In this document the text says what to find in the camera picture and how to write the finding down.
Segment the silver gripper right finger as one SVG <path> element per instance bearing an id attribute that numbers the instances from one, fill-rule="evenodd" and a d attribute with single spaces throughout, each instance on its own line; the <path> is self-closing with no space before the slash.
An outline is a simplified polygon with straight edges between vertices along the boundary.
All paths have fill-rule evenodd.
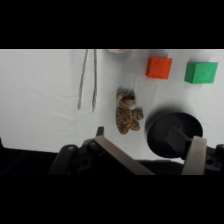
<path id="1" fill-rule="evenodd" d="M 206 154 L 207 140 L 194 136 L 183 166 L 182 175 L 203 175 Z"/>

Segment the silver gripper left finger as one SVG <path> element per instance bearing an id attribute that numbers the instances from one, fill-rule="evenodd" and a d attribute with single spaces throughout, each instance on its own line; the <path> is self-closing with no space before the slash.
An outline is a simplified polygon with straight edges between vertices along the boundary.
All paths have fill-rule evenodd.
<path id="1" fill-rule="evenodd" d="M 146 169 L 139 162 L 132 159 L 129 155 L 123 152 L 120 148 L 118 148 L 104 136 L 95 137 L 94 142 L 102 147 L 111 157 L 119 162 L 130 173 L 134 175 L 153 175 L 153 172 Z"/>

